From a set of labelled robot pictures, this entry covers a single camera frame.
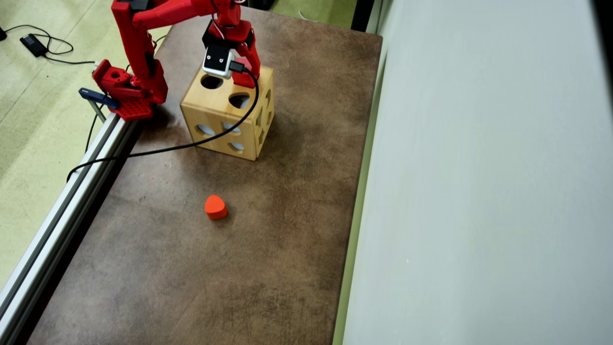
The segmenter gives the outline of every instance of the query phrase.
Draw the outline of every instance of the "wooden box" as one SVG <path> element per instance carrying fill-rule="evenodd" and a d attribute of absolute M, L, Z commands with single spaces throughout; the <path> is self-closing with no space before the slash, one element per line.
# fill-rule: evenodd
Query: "wooden box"
<path fill-rule="evenodd" d="M 256 160 L 275 116 L 271 68 L 261 67 L 258 85 L 260 96 L 251 115 L 232 132 L 200 147 Z M 180 104 L 192 140 L 209 138 L 237 123 L 253 104 L 255 92 L 255 88 L 234 85 L 232 79 L 213 77 L 198 69 Z"/>

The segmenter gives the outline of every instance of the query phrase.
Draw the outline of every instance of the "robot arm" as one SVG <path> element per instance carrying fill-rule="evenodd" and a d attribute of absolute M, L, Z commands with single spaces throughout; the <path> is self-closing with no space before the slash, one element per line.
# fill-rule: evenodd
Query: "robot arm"
<path fill-rule="evenodd" d="M 94 71 L 93 78 L 102 91 L 121 103 L 113 111 L 125 120 L 151 117 L 153 106 L 166 101 L 168 86 L 162 65 L 154 59 L 149 29 L 196 16 L 218 14 L 205 36 L 219 40 L 216 45 L 236 49 L 239 55 L 246 57 L 241 62 L 259 77 L 260 63 L 253 29 L 248 21 L 240 19 L 240 5 L 233 0 L 113 0 L 111 9 L 134 74 L 104 60 Z M 232 77 L 237 85 L 254 87 L 249 75 L 234 72 Z"/>

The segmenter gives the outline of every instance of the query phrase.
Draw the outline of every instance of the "orange heart-shaped block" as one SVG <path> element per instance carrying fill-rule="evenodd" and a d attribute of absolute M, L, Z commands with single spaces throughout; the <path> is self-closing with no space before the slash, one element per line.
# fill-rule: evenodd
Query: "orange heart-shaped block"
<path fill-rule="evenodd" d="M 211 195 L 204 203 L 204 211 L 211 219 L 221 219 L 228 214 L 226 203 L 218 196 Z"/>

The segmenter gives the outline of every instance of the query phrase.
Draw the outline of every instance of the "floor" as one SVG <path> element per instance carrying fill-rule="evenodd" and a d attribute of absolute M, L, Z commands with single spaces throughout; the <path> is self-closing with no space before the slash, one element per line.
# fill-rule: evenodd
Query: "floor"
<path fill-rule="evenodd" d="M 349 27 L 356 0 L 276 0 L 271 11 Z M 0 26 L 31 24 L 69 41 L 67 61 L 109 59 L 125 66 L 110 0 L 0 0 Z M 0 287 L 47 216 L 66 174 L 81 159 L 94 119 L 81 87 L 97 90 L 92 64 L 68 65 L 34 58 L 19 41 L 32 28 L 8 32 L 0 42 Z M 152 30 L 154 39 L 168 28 Z M 52 51 L 65 45 L 52 42 Z M 95 136 L 100 123 L 94 127 Z"/>

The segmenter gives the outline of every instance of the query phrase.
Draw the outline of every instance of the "brown table surface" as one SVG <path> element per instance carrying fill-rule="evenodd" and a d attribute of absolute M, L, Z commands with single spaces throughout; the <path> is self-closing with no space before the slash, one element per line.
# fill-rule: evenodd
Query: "brown table surface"
<path fill-rule="evenodd" d="M 243 9 L 276 116 L 252 162 L 201 148 L 128 160 L 29 342 L 332 342 L 381 38 Z M 190 141 L 179 102 L 210 17 L 175 25 L 157 58 L 164 115 L 133 152 Z M 211 194 L 229 216 L 208 220 Z"/>

